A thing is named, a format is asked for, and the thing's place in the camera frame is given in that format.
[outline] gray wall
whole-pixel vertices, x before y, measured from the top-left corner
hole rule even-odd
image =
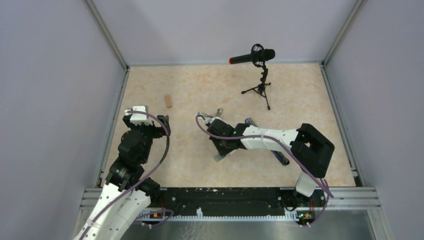
[[[69,239],[123,69],[82,0],[3,0],[0,18],[0,239]]]
[[[356,0],[94,0],[129,65],[321,61]]]
[[[424,1],[368,1],[329,65],[364,182],[396,239],[423,239]]]

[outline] wooden block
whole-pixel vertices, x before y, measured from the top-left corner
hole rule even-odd
[[[165,95],[166,108],[172,108],[171,95]]]

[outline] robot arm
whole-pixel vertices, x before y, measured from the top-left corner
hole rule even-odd
[[[268,149],[285,153],[285,149],[282,148],[280,144],[272,139],[263,137],[269,136],[279,140],[290,150],[292,155],[294,155],[315,178],[324,178],[327,173],[335,147],[324,135],[310,124],[303,123],[298,129],[274,130],[259,128],[245,123],[239,123],[235,127],[232,127],[222,121],[217,115],[206,115],[200,112],[198,116],[203,118],[207,126],[207,132],[210,134],[220,137],[242,137],[241,139],[209,138],[218,150],[221,159],[237,149]],[[316,182],[308,174],[302,171],[296,183],[296,192],[309,198],[315,187]]]
[[[148,112],[147,106],[134,106],[125,111],[123,121],[130,130],[122,135],[119,156],[109,169],[93,211],[74,240],[121,239],[139,213],[150,205],[152,199],[159,197],[160,185],[150,178],[129,191],[144,173],[141,164],[147,163],[153,139],[166,135],[165,130],[156,127],[147,115],[131,113],[131,110]],[[157,118],[170,135],[168,116]]]

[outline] beige floor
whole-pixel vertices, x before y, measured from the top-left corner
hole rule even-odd
[[[354,186],[351,168],[317,63],[269,64],[265,99],[242,90],[260,83],[260,68],[251,64],[132,67],[113,136],[106,174],[118,155],[120,137],[128,129],[123,110],[148,105],[153,115],[169,115],[170,149],[151,176],[163,187],[290,187],[300,168],[294,161],[282,166],[265,149],[238,150],[220,162],[208,136],[195,123],[197,112],[214,114],[224,108],[222,119],[235,126],[252,117],[263,128],[296,129],[310,123],[335,145],[327,171],[330,186]],[[172,108],[164,96],[171,94]],[[155,139],[148,163],[154,167],[165,149],[165,138]]]

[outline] tripod stand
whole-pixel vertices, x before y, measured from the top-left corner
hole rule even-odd
[[[267,93],[265,92],[265,88],[267,88],[267,86],[271,85],[270,82],[265,83],[265,81],[267,80],[267,76],[268,76],[268,68],[265,66],[265,62],[262,65],[262,69],[263,69],[263,72],[260,73],[260,74],[262,74],[262,77],[260,78],[261,83],[258,84],[255,87],[252,87],[252,88],[247,89],[245,91],[241,91],[241,94],[245,94],[249,91],[254,91],[255,93],[259,94],[261,97],[265,98],[266,105],[268,106],[268,110],[271,110],[270,104],[268,103]]]

